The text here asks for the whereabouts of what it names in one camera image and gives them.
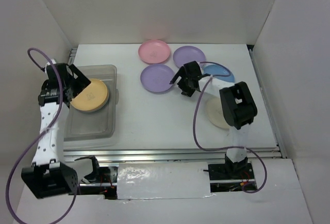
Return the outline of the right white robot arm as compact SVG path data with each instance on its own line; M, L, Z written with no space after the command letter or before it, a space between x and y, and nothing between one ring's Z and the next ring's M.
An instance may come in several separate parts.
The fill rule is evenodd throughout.
M203 148L197 141L196 118L202 97L208 93L221 102L224 120L229 125L230 146L223 148L226 151L224 166L206 170L213 180L234 179L247 171L248 132L258 112L246 82L232 83L221 80L219 77L219 74L205 73L200 63L192 61L181 66L170 81L171 85L177 84L184 96L191 97L195 92L200 93L192 124L193 139L200 150L206 152L220 150L219 148Z

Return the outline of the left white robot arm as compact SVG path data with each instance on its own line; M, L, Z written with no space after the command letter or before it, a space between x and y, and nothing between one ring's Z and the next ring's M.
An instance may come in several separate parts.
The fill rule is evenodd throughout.
M21 171L24 183L38 199L73 193L83 178L96 182L102 176L94 157L82 157L69 164L64 161L70 102L91 83L90 80L73 64L49 64L45 72L48 79L38 96L41 137L31 166Z

